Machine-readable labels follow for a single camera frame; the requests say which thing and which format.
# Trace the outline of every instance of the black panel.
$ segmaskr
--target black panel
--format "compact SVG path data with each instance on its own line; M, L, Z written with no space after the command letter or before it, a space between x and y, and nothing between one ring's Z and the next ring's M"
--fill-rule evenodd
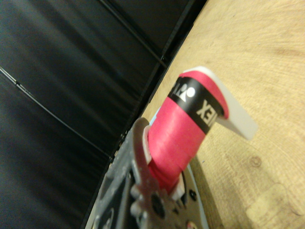
M0 66L66 124L0 73L0 228L85 227L110 157L205 1L103 2L0 1Z
M0 66L109 155L157 61L96 0L6 1Z
M80 228L108 160L0 74L0 228Z
M188 0L113 0L161 53Z

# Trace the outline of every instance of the pink tape roll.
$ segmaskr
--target pink tape roll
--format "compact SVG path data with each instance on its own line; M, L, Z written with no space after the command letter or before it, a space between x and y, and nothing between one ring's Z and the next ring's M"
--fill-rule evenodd
M224 116L228 116L225 99L213 80L198 71L182 73L180 77L195 79L203 85L221 105ZM160 188L165 188L168 193L172 191L204 138L205 133L194 120L167 97L148 133L152 156L149 169L159 181Z

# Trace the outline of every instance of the bolt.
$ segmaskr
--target bolt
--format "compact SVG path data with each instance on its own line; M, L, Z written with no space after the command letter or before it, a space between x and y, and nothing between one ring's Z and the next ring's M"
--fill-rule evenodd
M189 191L190 197L193 199L193 201L197 200L197 194L193 190L190 189Z
M188 221L186 225L186 229L197 229L197 226L193 222Z

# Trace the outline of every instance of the wood knot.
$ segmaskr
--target wood knot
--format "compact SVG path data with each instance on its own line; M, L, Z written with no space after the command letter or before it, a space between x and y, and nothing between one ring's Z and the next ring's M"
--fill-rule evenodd
M250 164L253 166L253 167L259 167L261 166L262 164L262 160L260 159L259 156L252 156L250 158Z

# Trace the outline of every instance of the black label band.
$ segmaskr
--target black label band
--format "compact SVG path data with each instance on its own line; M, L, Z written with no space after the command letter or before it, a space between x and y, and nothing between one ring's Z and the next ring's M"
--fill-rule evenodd
M223 109L197 80L179 77L168 97L177 103L207 134Z

